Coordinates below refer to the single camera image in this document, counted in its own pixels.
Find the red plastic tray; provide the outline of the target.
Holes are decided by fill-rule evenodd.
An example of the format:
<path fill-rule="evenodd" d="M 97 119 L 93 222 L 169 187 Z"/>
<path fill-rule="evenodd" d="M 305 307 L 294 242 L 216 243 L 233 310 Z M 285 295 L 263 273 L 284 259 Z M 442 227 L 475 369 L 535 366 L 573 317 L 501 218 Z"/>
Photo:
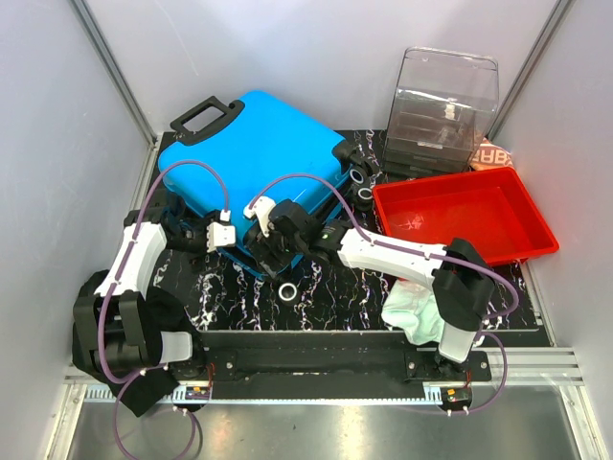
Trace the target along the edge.
<path fill-rule="evenodd" d="M 422 243 L 469 241 L 487 264 L 524 263 L 559 243 L 509 167 L 399 181 L 374 188 L 384 234 Z"/>

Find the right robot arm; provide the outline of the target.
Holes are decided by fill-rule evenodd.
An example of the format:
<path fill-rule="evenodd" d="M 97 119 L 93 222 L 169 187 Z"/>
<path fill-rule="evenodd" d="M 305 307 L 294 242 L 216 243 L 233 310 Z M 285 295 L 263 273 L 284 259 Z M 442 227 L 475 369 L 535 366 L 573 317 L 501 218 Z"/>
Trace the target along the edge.
<path fill-rule="evenodd" d="M 432 291 L 443 321 L 436 371 L 447 380 L 467 371 L 468 355 L 494 290 L 485 262 L 468 241 L 402 241 L 341 219 L 323 222 L 294 201 L 277 203 L 267 196 L 246 205 L 243 214 L 260 228 L 252 229 L 247 241 L 265 244 L 265 255 L 277 251 L 320 264 L 378 271 Z"/>

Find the blue hard-shell suitcase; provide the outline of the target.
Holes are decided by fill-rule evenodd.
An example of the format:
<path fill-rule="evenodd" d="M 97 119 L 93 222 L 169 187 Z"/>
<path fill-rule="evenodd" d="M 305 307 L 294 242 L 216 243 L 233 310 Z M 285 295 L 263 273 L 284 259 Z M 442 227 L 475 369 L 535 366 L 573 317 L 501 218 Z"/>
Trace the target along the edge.
<path fill-rule="evenodd" d="M 222 254 L 254 276 L 283 283 L 304 257 L 279 276 L 263 276 L 243 238 L 255 223 L 243 209 L 260 196 L 289 199 L 329 222 L 342 207 L 337 199 L 370 209 L 365 191 L 374 166 L 344 136 L 263 91 L 250 91 L 225 104 L 212 96 L 170 124 L 175 140 L 158 158 L 166 188 L 209 219 L 231 213 L 237 242 Z"/>

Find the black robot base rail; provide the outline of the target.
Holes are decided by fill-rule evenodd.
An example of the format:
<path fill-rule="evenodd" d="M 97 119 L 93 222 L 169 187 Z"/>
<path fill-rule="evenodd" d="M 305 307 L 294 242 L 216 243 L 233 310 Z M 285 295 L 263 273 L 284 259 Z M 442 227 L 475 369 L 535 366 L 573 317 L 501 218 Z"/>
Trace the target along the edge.
<path fill-rule="evenodd" d="M 490 383 L 488 356 L 445 363 L 402 332 L 245 332 L 201 335 L 216 403 L 413 403 L 428 386 Z"/>

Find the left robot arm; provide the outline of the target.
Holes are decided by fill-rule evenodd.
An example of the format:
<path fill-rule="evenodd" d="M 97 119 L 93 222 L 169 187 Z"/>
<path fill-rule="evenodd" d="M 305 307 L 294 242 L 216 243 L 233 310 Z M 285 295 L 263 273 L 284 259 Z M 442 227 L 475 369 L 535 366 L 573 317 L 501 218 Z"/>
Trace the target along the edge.
<path fill-rule="evenodd" d="M 164 251 L 201 255 L 205 249 L 203 219 L 177 195 L 168 205 L 130 211 L 113 265 L 92 275 L 74 304 L 75 366 L 111 382 L 161 364 L 178 379 L 199 378 L 207 366 L 200 335 L 183 304 L 150 279 Z"/>

